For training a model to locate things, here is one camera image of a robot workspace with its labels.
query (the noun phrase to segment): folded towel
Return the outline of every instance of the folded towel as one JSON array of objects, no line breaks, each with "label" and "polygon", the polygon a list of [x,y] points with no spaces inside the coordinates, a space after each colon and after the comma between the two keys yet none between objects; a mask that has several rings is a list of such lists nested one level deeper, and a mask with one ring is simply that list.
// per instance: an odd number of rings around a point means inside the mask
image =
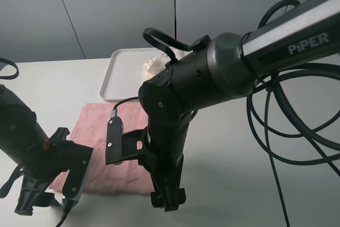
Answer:
[{"label": "folded towel", "polygon": [[[137,160],[120,165],[105,165],[107,121],[111,118],[113,106],[114,104],[87,104],[71,134],[70,140],[94,148],[84,191],[99,194],[148,194],[154,191],[151,177],[138,165]],[[137,102],[119,106],[118,115],[124,123],[124,132],[143,129],[148,123],[147,114]],[[66,177],[67,172],[61,173],[50,188],[62,191]]]}]

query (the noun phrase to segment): black strap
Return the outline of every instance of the black strap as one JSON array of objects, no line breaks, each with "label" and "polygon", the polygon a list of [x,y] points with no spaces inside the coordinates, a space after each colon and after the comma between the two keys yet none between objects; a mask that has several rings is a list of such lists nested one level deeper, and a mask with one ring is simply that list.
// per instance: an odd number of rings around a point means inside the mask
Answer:
[{"label": "black strap", "polygon": [[16,73],[15,74],[13,74],[13,75],[6,75],[6,76],[0,76],[0,79],[13,80],[13,79],[15,79],[15,78],[17,78],[19,76],[19,68],[18,68],[18,66],[14,62],[6,60],[5,58],[0,58],[0,62],[1,63],[5,63],[7,65],[10,65],[10,66],[12,66],[12,67],[14,67],[16,69]]}]

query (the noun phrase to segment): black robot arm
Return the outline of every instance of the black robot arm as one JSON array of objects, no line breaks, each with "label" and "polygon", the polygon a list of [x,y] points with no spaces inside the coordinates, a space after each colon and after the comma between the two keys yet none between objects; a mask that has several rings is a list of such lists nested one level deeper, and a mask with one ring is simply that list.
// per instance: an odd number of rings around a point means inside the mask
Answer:
[{"label": "black robot arm", "polygon": [[[204,36],[188,46],[157,29],[144,31],[144,38],[170,54],[171,61],[139,89],[139,101],[149,116],[144,130],[123,133],[117,112],[109,120],[106,164],[138,159],[151,174],[154,207],[172,211],[185,202],[180,179],[192,111],[251,97],[269,75],[340,52],[340,0],[282,3],[286,4],[272,7],[257,31],[244,37],[223,33],[210,40]],[[263,26],[271,11],[287,5],[296,7]],[[169,47],[152,37],[192,53],[178,61]]]}]

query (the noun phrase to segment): white tray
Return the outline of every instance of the white tray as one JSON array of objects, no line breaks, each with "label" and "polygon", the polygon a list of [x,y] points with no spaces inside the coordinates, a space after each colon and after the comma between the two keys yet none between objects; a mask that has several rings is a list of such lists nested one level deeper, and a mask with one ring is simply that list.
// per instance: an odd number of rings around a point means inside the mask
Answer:
[{"label": "white tray", "polygon": [[100,96],[106,101],[117,101],[138,96],[139,87],[145,81],[144,61],[159,50],[155,48],[120,49],[115,51],[106,71]]}]

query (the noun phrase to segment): white table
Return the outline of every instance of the white table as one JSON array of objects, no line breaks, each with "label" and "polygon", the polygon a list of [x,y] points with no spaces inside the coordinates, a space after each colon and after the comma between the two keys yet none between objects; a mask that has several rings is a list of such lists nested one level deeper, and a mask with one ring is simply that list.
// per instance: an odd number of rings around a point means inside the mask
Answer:
[{"label": "white table", "polygon": [[[331,57],[329,61],[340,64],[338,59]],[[86,103],[104,103],[99,90],[108,63],[109,59],[20,63],[20,76],[0,83],[37,113],[38,122],[50,136],[58,127],[72,130]],[[6,67],[1,74],[10,71]],[[302,92],[301,86],[308,93]],[[339,108],[340,87],[335,81],[297,79],[285,83],[284,88],[311,126]],[[261,94],[254,99],[260,116],[264,97]],[[269,121],[274,127],[295,132],[274,101],[271,111]],[[338,122],[322,134],[338,140],[339,128]],[[273,150],[285,157],[319,157],[304,140],[274,136],[272,140]],[[182,187],[187,201],[178,211],[154,209],[148,196],[83,194],[63,227],[285,226],[268,156],[255,142],[247,123],[245,99],[201,110],[190,125],[184,155]],[[0,152],[0,183],[14,167],[14,162]],[[327,165],[295,167],[277,162],[277,170],[292,226],[338,224],[340,178]],[[61,217],[60,208],[35,207],[32,217],[14,213],[20,185],[17,181],[10,194],[0,200],[1,225],[54,227]],[[61,194],[56,198],[61,201]]]}]

